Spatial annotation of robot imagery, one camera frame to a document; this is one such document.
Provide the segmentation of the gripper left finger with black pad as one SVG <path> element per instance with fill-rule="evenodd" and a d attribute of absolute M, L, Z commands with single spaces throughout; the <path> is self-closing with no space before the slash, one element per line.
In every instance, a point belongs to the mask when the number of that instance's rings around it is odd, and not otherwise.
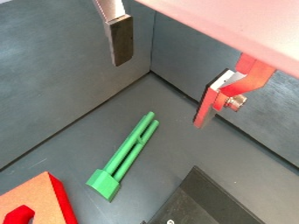
<path fill-rule="evenodd" d="M 111 63 L 115 67 L 133 56 L 133 17 L 125 12 L 121 0 L 91 0 L 102 19 Z"/>

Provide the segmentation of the gripper right finger with red bracket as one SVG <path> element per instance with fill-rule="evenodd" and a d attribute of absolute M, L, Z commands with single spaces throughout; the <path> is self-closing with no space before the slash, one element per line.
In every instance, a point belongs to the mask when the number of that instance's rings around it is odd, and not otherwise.
<path fill-rule="evenodd" d="M 266 63 L 241 53 L 236 63 L 236 71 L 225 69 L 206 85 L 200 98 L 193 125 L 201 128 L 213 114 L 220 112 L 222 108 L 237 111 L 246 101 L 244 93 L 261 88 L 274 71 L 276 69 Z"/>

